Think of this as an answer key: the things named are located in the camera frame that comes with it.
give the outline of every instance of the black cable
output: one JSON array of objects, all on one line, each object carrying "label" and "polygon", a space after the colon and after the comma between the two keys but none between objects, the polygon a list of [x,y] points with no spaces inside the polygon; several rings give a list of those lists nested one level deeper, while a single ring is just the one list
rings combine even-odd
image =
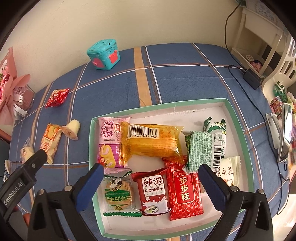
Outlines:
[{"label": "black cable", "polygon": [[[277,162],[277,158],[278,158],[278,157],[277,157],[277,154],[275,153],[274,148],[273,148],[273,146],[272,146],[272,144],[271,144],[271,140],[270,140],[270,138],[269,138],[269,133],[268,133],[268,128],[267,128],[266,120],[265,120],[265,118],[264,118],[262,112],[257,108],[257,106],[256,106],[256,105],[253,103],[253,101],[250,99],[250,97],[248,96],[248,94],[246,93],[246,91],[244,90],[244,88],[242,87],[242,85],[240,84],[240,82],[237,80],[237,78],[233,75],[233,73],[231,73],[231,71],[230,71],[230,67],[236,67],[236,68],[238,68],[238,67],[235,66],[235,65],[230,64],[230,65],[228,66],[228,71],[229,71],[229,73],[232,75],[232,77],[236,80],[236,82],[240,85],[241,89],[243,90],[243,92],[245,93],[246,97],[247,97],[248,100],[251,102],[251,104],[252,104],[252,105],[256,108],[256,110],[259,112],[259,114],[261,115],[261,117],[262,117],[262,119],[263,119],[263,121],[264,121],[264,124],[265,124],[265,129],[266,129],[266,133],[267,133],[268,143],[269,143],[270,149],[271,149],[271,151],[272,151],[272,153],[273,153],[273,155],[274,155],[274,157],[275,157],[275,161],[276,161],[276,165],[277,165],[278,172],[279,172],[279,177],[280,177],[280,184],[281,184],[281,187],[280,187],[280,188],[281,188],[281,198],[280,198],[280,201],[279,201],[279,207],[278,207],[278,210],[277,210],[277,212],[276,212],[276,214],[279,215],[279,214],[284,210],[284,208],[286,207],[286,205],[287,205],[287,203],[288,203],[288,200],[289,200],[289,193],[290,193],[290,189],[291,189],[291,180],[290,180],[290,178],[285,179],[285,178],[283,177],[283,175],[281,174],[281,171],[280,171],[280,169],[279,169],[279,163]],[[286,181],[286,182],[289,181],[289,192],[288,192],[288,198],[287,198],[286,205],[285,205],[284,208],[279,212],[280,207],[281,207],[282,197],[283,197],[283,183],[281,182],[282,179],[283,179],[284,181]]]},{"label": "black cable", "polygon": [[229,16],[228,16],[227,19],[226,19],[226,22],[225,22],[225,47],[226,47],[226,49],[228,50],[230,56],[235,60],[235,62],[237,62],[238,65],[241,66],[242,69],[243,69],[244,71],[247,71],[246,68],[243,67],[242,64],[241,64],[240,62],[238,62],[238,61],[235,59],[235,57],[232,56],[232,54],[230,53],[230,51],[229,51],[229,49],[228,49],[228,47],[227,47],[227,43],[226,43],[226,28],[227,28],[227,22],[228,22],[228,19],[229,19],[230,16],[231,16],[231,15],[232,15],[232,14],[238,9],[238,7],[240,6],[241,2],[242,2],[242,0],[241,0],[240,3],[236,6],[236,8],[232,11],[232,13],[229,14]]}]

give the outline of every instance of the wall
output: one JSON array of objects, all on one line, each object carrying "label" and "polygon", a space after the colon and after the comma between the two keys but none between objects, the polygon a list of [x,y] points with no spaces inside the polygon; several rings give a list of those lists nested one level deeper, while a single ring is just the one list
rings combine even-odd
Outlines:
[{"label": "wall", "polygon": [[[41,0],[12,31],[0,58],[13,46],[18,75],[30,73],[38,91],[89,61],[86,50],[98,40],[114,38],[120,50],[135,46],[195,42],[224,46],[226,17],[235,0]],[[230,18],[231,47],[242,9]],[[249,31],[244,47],[260,47]]]}]

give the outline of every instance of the purple snack package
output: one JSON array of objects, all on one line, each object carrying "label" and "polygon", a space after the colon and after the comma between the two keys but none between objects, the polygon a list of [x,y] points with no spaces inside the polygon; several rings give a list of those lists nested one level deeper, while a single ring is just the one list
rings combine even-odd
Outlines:
[{"label": "purple snack package", "polygon": [[128,118],[100,117],[99,152],[97,162],[104,166],[105,174],[121,172],[121,125]]}]

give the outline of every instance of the metal bolt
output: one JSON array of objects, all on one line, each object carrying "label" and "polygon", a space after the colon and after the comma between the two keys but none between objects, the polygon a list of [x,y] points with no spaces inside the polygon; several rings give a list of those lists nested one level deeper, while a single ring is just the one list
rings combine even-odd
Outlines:
[{"label": "metal bolt", "polygon": [[264,194],[265,192],[264,192],[264,190],[263,189],[258,189],[258,192],[260,193],[260,194]]},{"label": "metal bolt", "polygon": [[44,189],[40,189],[37,194],[42,195],[43,193],[44,193]]},{"label": "metal bolt", "polygon": [[65,186],[64,190],[66,192],[71,191],[72,190],[72,186],[71,185]]},{"label": "metal bolt", "polygon": [[233,191],[233,192],[237,192],[239,189],[238,189],[237,186],[231,186],[230,190]]}]

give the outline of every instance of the red candy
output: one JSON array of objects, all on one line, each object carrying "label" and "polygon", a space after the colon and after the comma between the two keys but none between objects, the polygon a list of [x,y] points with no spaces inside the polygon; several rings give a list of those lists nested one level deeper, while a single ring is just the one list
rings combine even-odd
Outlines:
[{"label": "red candy", "polygon": [[54,90],[45,104],[45,108],[59,106],[64,103],[69,90],[70,89]]},{"label": "red candy", "polygon": [[197,173],[187,174],[182,170],[183,164],[166,162],[169,203],[173,207],[170,220],[187,218],[203,214]]},{"label": "red candy", "polygon": [[152,172],[135,172],[131,174],[138,183],[143,215],[159,215],[171,210],[165,194],[163,175],[168,168],[164,167]]}]

